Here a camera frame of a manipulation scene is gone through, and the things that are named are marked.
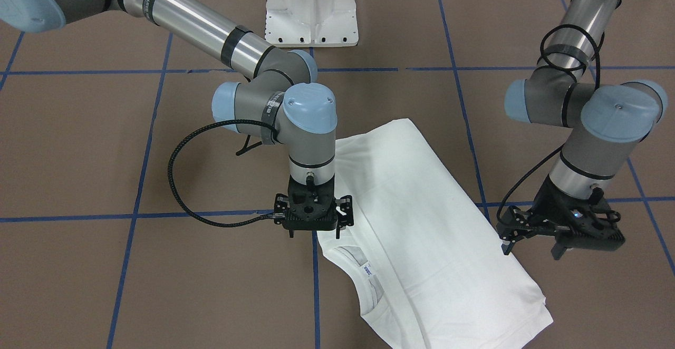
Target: blue tape grid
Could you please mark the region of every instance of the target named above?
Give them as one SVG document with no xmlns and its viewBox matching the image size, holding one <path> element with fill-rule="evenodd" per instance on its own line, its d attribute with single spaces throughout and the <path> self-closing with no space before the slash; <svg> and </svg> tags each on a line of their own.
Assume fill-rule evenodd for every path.
<svg viewBox="0 0 675 349">
<path fill-rule="evenodd" d="M 133 204 L 133 215 L 131 224 L 129 226 L 129 234 L 127 236 L 127 244 L 124 250 L 124 260 L 122 261 L 122 269 L 120 273 L 120 282 L 118 284 L 118 293 L 115 297 L 115 306 L 113 308 L 113 316 L 110 322 L 110 331 L 108 333 L 108 344 L 106 349 L 112 349 L 113 341 L 115 339 L 115 329 L 118 325 L 118 317 L 120 315 L 120 306 L 122 300 L 122 293 L 124 291 L 124 282 L 126 281 L 126 272 L 129 267 L 129 258 L 131 256 L 131 249 L 133 244 L 133 234 L 136 231 L 136 223 L 138 221 L 138 209 L 140 208 L 140 199 L 143 194 L 143 183 L 145 182 L 145 174 L 148 168 L 148 161 L 150 158 L 150 147 L 152 146 L 152 132 L 155 128 L 155 119 L 157 119 L 157 109 L 159 108 L 159 101 L 161 100 L 162 90 L 164 88 L 164 79 L 166 78 L 166 70 L 169 65 L 169 54 L 171 53 L 171 44 L 173 42 L 173 34 L 169 33 L 167 40 L 167 47 L 164 53 L 164 63 L 162 63 L 162 72 L 159 77 L 159 85 L 157 87 L 157 96 L 155 96 L 155 106 L 152 109 L 152 119 L 150 119 L 150 129 L 148 131 L 148 140 L 145 145 L 145 155 L 143 157 L 143 164 L 140 169 L 140 179 L 138 180 L 138 191 L 136 201 Z"/>
<path fill-rule="evenodd" d="M 455 62 L 455 54 L 452 49 L 452 40 L 450 38 L 450 31 L 448 29 L 448 22 L 446 21 L 446 11 L 445 8 L 443 7 L 443 0 L 438 0 L 438 7 L 441 12 L 441 20 L 443 21 L 443 29 L 445 30 L 446 33 L 446 41 L 448 43 L 448 53 L 450 55 L 450 63 L 452 64 L 452 72 L 453 75 L 455 76 L 455 84 L 457 85 L 457 95 L 459 97 L 460 101 L 460 108 L 462 109 L 462 118 L 465 121 L 465 127 L 466 127 L 466 137 L 468 139 L 468 145 L 469 149 L 471 150 L 471 156 L 473 157 L 473 166 L 475 167 L 476 171 L 476 181 L 478 182 L 478 189 L 480 191 L 480 202 L 483 203 L 483 205 L 487 202 L 485 200 L 485 191 L 483 190 L 483 180 L 480 178 L 480 169 L 478 166 L 478 157 L 476 156 L 476 150 L 473 145 L 473 138 L 471 137 L 471 127 L 468 123 L 468 115 L 466 114 L 466 106 L 464 102 L 464 95 L 462 94 L 462 85 L 460 84 L 460 75 L 459 72 L 457 71 L 457 63 Z M 487 207 L 483 207 L 483 212 L 485 213 L 485 218 L 487 221 L 490 221 L 490 214 L 487 210 Z"/>
<path fill-rule="evenodd" d="M 561 0 L 563 7 L 567 10 L 567 4 L 565 0 Z M 477 207 L 482 207 L 485 211 L 486 217 L 487 208 L 497 207 L 498 202 L 487 202 L 485 200 L 485 194 L 482 187 L 482 181 L 480 179 L 480 170 L 478 166 L 477 157 L 473 147 L 473 140 L 470 134 L 470 127 L 468 124 L 468 117 L 466 115 L 466 108 L 464 104 L 462 89 L 459 81 L 458 71 L 513 71 L 513 70 L 533 70 L 534 66 L 457 66 L 454 59 L 454 52 L 451 44 L 451 37 L 449 34 L 448 23 L 446 21 L 445 11 L 443 7 L 443 1 L 438 0 L 439 9 L 441 11 L 441 19 L 443 20 L 443 27 L 446 33 L 446 41 L 448 44 L 448 53 L 451 60 L 451 66 L 447 67 L 407 67 L 406 70 L 412 71 L 452 71 L 454 73 L 458 95 L 460 98 L 460 105 L 462 107 L 462 116 L 465 118 L 466 133 L 469 141 L 470 149 L 474 159 L 477 181 L 479 183 L 480 197 L 481 202 L 476 203 Z M 166 212 L 166 213 L 139 213 L 138 209 L 140 207 L 140 199 L 142 195 L 142 188 L 145 179 L 145 173 L 147 170 L 147 164 L 149 160 L 150 146 L 152 145 L 152 131 L 154 129 L 154 122 L 157 117 L 157 109 L 159 107 L 159 102 L 161 100 L 161 93 L 163 88 L 164 79 L 167 73 L 207 73 L 210 71 L 223 71 L 223 72 L 234 72 L 230 69 L 197 69 L 197 70 L 168 70 L 168 59 L 169 53 L 171 51 L 171 42 L 173 40 L 173 35 L 169 34 L 169 39 L 167 41 L 166 54 L 164 58 L 164 63 L 162 65 L 162 70 L 88 70 L 88 71 L 12 71 L 12 65 L 17 55 L 17 51 L 21 45 L 21 42 L 24 37 L 24 32 L 22 32 L 12 51 L 12 56 L 10 57 L 9 63 L 3 71 L 2 80 L 0 80 L 0 90 L 5 85 L 7 78 L 10 75 L 97 75 L 97 74 L 138 74 L 138 73 L 159 73 L 161 74 L 159 80 L 159 86 L 157 89 L 157 96 L 155 99 L 155 107 L 152 112 L 152 119 L 150 123 L 150 130 L 148 134 L 148 140 L 144 155 L 144 161 L 141 169 L 137 199 L 134 203 L 133 213 L 131 214 L 120 214 L 120 215 L 73 215 L 73 216 L 46 216 L 46 217 L 2 217 L 0 222 L 37 222 L 37 221 L 77 221 L 77 220 L 110 220 L 110 219 L 132 219 L 130 224 L 130 230 L 128 234 L 127 246 L 125 250 L 125 256 L 123 260 L 122 270 L 120 274 L 120 283 L 118 286 L 118 293 L 115 299 L 115 308 L 113 310 L 113 317 L 111 318 L 111 327 L 108 337 L 108 348 L 113 346 L 113 339 L 115 335 L 115 328 L 117 324 L 117 319 L 119 316 L 119 310 L 121 305 L 121 296 L 123 293 L 124 281 L 126 278 L 126 270 L 128 268 L 128 262 L 131 254 L 131 248 L 133 243 L 133 233 L 135 231 L 135 226 L 137 219 L 150 219 L 150 218 L 171 218 L 171 217 L 187 217 L 187 214 L 184 212 Z M 309 48 L 309 53 L 314 56 L 314 48 Z M 322 68 L 319 71 L 321 72 L 395 72 L 399 69 L 396 67 L 364 67 L 364 68 Z M 603 70 L 675 70 L 675 66 L 603 66 Z M 673 264 L 672 256 L 668 250 L 661 230 L 653 216 L 649 202 L 658 202 L 658 201 L 675 201 L 675 196 L 661 196 L 661 197 L 646 197 L 644 194 L 643 188 L 637 176 L 632 162 L 628 161 L 629 168 L 631 169 L 632 176 L 636 182 L 636 186 L 641 195 L 640 198 L 614 198 L 609 199 L 610 202 L 642 202 L 646 208 L 649 218 L 652 222 L 652 225 L 655 229 L 655 232 L 658 236 L 658 239 L 661 243 L 663 252 L 666 255 L 670 268 L 672 269 L 673 274 L 675 275 L 675 264 Z M 509 202 L 508 205 L 532 205 L 532 202 Z M 222 211 L 204 211 L 201 212 L 201 215 L 205 216 L 226 216 L 226 215 L 250 215 L 250 214 L 263 214 L 268 213 L 270 210 L 222 210 Z M 320 330 L 320 318 L 319 318 L 319 269 L 318 269 L 318 242 L 316 238 L 316 232 L 312 234 L 312 246 L 313 246 L 313 273 L 314 273 L 314 339 L 315 347 L 318 349 L 321 347 L 321 330 Z"/>
</svg>

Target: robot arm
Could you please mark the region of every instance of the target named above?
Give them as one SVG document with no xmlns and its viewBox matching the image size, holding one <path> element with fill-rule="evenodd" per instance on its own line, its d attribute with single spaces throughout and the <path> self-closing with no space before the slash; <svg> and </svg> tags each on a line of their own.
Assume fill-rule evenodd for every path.
<svg viewBox="0 0 675 349">
<path fill-rule="evenodd" d="M 663 88 L 647 80 L 603 86 L 577 82 L 597 55 L 595 42 L 620 4 L 572 0 L 562 24 L 547 34 L 552 37 L 546 49 L 542 42 L 533 75 L 506 92 L 511 118 L 564 126 L 572 133 L 532 208 L 509 207 L 503 218 L 498 216 L 505 255 L 517 241 L 536 235 L 555 236 L 556 260 L 567 248 L 615 250 L 625 241 L 616 224 L 620 214 L 610 208 L 604 190 L 660 121 L 668 99 Z"/>
<path fill-rule="evenodd" d="M 290 231 L 333 230 L 351 225 L 351 196 L 335 200 L 335 96 L 316 83 L 314 59 L 282 51 L 249 29 L 196 0 L 5 0 L 0 18 L 27 32 L 63 27 L 107 10 L 122 10 L 182 37 L 250 80 L 225 83 L 215 92 L 216 121 L 253 120 L 275 128 L 238 123 L 230 130 L 289 148 L 288 195 L 277 195 L 273 218 Z"/>
</svg>

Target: folded shirt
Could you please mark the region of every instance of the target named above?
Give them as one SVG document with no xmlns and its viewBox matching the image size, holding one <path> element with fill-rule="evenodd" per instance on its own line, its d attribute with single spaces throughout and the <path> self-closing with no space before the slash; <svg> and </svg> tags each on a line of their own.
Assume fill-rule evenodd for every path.
<svg viewBox="0 0 675 349">
<path fill-rule="evenodd" d="M 391 347 L 523 347 L 553 322 L 545 297 L 408 119 L 337 141 L 335 195 L 354 226 L 319 232 Z"/>
</svg>

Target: shirt label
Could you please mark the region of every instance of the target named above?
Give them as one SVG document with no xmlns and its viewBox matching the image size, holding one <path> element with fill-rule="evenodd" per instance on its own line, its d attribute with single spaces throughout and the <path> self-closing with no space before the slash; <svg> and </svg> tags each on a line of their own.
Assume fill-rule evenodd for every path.
<svg viewBox="0 0 675 349">
<path fill-rule="evenodd" d="M 368 275 L 368 277 L 372 277 L 373 275 L 375 275 L 373 269 L 371 269 L 370 262 L 366 262 L 363 265 L 361 265 L 361 269 L 363 269 L 363 271 L 366 273 L 366 275 Z"/>
</svg>

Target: brown floor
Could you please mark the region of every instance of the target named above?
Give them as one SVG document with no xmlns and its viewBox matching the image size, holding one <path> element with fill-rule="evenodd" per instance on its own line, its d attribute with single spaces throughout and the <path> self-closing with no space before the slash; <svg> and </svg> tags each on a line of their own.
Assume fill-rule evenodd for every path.
<svg viewBox="0 0 675 349">
<path fill-rule="evenodd" d="M 201 1 L 264 31 L 265 0 Z M 338 135 L 411 118 L 494 220 L 506 190 L 569 134 L 503 109 L 564 4 L 356 1 L 359 46 L 313 51 L 337 95 Z M 603 83 L 645 78 L 675 95 L 673 15 L 675 0 L 624 0 L 607 28 Z M 311 233 L 217 229 L 179 213 L 166 162 L 212 122 L 217 85 L 243 79 L 222 69 L 119 12 L 42 35 L 0 23 L 0 347 L 386 347 Z M 528 348 L 673 346 L 672 114 L 607 193 L 624 216 L 618 252 L 555 262 L 551 239 L 516 246 L 555 321 Z M 188 205 L 226 222 L 271 207 L 286 187 L 285 151 L 237 159 L 243 139 L 213 131 L 188 147 L 176 169 Z M 545 172 L 512 200 L 531 201 Z"/>
</svg>

